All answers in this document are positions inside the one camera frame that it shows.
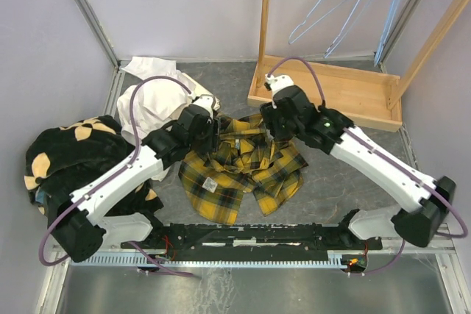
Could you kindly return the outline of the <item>white shirt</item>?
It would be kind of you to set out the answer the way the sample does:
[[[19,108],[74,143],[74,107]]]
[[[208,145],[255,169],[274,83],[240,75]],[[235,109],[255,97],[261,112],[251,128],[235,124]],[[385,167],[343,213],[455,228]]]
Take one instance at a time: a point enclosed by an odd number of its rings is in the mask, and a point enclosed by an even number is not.
[[[180,117],[185,107],[209,90],[177,69],[174,60],[133,57],[124,67],[141,80],[153,78],[140,87],[128,87],[117,100],[121,136],[130,144]]]

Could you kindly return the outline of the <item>yellow plaid shirt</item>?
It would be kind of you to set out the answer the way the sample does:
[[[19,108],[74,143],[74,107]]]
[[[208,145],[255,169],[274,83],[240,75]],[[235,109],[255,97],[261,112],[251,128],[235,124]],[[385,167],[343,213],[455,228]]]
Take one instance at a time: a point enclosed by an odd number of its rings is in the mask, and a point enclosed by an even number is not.
[[[271,139],[260,114],[220,118],[215,152],[191,151],[178,176],[191,206],[209,221],[233,225],[245,194],[263,215],[283,206],[303,185],[305,158],[291,141]]]

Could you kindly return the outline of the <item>wooden clothes rack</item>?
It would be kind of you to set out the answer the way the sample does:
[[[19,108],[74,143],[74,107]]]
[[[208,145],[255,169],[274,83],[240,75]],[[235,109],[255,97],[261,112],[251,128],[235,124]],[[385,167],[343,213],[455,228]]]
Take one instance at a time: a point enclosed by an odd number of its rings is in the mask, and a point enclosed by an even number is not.
[[[262,0],[258,61],[247,102],[264,104],[272,97],[264,86],[267,73],[288,74],[316,103],[326,102],[360,126],[396,132],[403,124],[401,98],[450,31],[470,0],[452,0],[404,76],[345,68],[266,54],[269,0]]]

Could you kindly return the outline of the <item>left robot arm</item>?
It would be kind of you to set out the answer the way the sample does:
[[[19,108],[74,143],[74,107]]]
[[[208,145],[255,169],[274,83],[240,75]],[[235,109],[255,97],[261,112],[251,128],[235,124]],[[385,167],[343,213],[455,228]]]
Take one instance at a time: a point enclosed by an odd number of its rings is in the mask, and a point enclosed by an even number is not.
[[[213,96],[198,97],[170,128],[149,133],[132,154],[73,191],[70,202],[57,208],[48,231],[74,262],[88,259],[103,246],[135,241],[154,248],[161,243],[163,230],[150,212],[108,213],[146,180],[183,160],[189,151],[206,153],[216,148],[219,122],[213,106]]]

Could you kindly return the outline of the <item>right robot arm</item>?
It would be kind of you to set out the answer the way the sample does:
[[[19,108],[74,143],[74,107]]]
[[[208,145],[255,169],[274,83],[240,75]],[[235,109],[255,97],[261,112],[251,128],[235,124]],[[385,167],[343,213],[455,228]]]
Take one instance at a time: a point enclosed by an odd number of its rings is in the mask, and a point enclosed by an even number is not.
[[[269,86],[272,100],[261,114],[277,140],[298,138],[313,149],[352,166],[386,191],[393,207],[359,210],[338,230],[340,244],[354,249],[364,240],[398,235],[425,248],[449,213],[456,189],[447,176],[428,176],[372,141],[347,116],[316,107],[298,86],[276,82]]]

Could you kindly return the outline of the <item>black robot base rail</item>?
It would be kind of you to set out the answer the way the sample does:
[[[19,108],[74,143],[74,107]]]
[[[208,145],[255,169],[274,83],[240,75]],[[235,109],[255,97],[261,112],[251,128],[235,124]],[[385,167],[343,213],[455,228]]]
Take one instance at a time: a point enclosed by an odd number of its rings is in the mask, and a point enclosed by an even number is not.
[[[339,224],[170,224],[138,245],[170,260],[326,260],[329,251],[381,250],[379,237],[361,240]]]

